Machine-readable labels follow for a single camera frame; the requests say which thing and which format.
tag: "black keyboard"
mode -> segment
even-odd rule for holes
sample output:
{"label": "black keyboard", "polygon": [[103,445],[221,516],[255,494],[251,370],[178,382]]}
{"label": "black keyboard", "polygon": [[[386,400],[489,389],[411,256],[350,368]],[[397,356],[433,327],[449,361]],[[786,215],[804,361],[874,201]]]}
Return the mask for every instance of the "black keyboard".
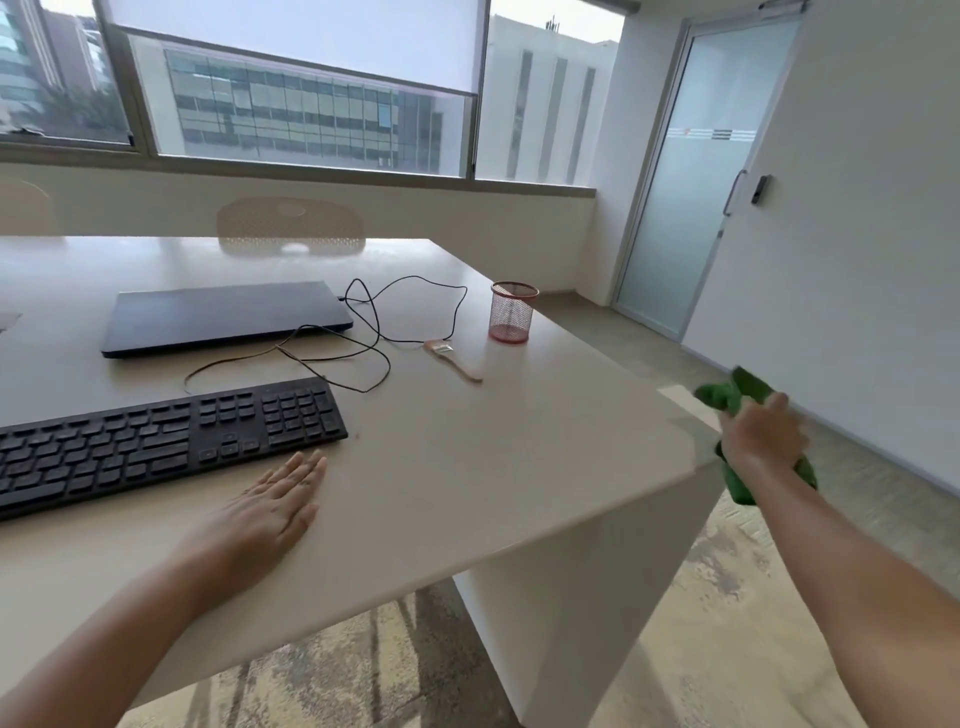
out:
{"label": "black keyboard", "polygon": [[345,437],[315,376],[3,427],[0,521]]}

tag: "desk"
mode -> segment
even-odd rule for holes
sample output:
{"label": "desk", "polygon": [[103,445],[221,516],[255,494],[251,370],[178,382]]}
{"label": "desk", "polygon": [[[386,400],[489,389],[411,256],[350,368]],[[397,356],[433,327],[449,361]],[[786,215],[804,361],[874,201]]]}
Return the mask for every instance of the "desk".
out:
{"label": "desk", "polygon": [[[334,390],[350,437],[328,449],[308,535],[266,581],[194,624],[137,702],[455,575],[523,725],[586,726],[720,495],[715,433],[539,314],[526,346],[488,339],[491,282],[429,241],[247,253],[216,239],[0,239],[0,310],[23,314],[0,334],[0,425],[181,396],[194,368],[263,348],[104,359],[125,290],[462,283],[453,344],[486,379],[472,386],[420,349],[382,345],[394,368],[381,387]],[[377,301],[383,330],[445,336],[459,295],[404,281]],[[359,322],[352,331],[372,340]],[[314,337],[292,349],[351,346]],[[369,385],[383,366],[366,354],[320,371]],[[272,354],[206,371],[191,391],[302,376]],[[273,462],[0,524],[0,692]]]}

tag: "red mesh pen holder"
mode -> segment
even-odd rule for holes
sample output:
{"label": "red mesh pen holder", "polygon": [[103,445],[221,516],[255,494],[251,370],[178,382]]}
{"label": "red mesh pen holder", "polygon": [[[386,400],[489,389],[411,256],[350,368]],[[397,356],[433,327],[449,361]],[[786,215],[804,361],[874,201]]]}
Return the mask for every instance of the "red mesh pen holder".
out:
{"label": "red mesh pen holder", "polygon": [[491,286],[490,338],[504,344],[523,344],[530,338],[534,318],[533,302],[540,291],[515,280],[501,280]]}

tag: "black laptop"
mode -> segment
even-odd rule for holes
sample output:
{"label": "black laptop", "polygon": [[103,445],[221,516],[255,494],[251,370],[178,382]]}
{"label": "black laptop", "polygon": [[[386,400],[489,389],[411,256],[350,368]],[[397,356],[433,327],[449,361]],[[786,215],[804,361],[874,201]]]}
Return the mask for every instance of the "black laptop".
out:
{"label": "black laptop", "polygon": [[118,358],[232,344],[304,324],[343,331],[353,319],[321,281],[121,293],[101,352]]}

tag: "chair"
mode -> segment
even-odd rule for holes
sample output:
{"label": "chair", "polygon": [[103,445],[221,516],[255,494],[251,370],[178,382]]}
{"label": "chair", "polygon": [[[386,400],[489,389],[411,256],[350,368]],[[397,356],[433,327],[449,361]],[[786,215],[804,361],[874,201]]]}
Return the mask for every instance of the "chair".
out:
{"label": "chair", "polygon": [[217,213],[220,245],[229,255],[278,255],[301,243],[311,255],[354,255],[366,243],[363,220],[349,207],[323,200],[250,197]]}
{"label": "chair", "polygon": [[49,195],[35,184],[0,178],[0,235],[61,236]]}

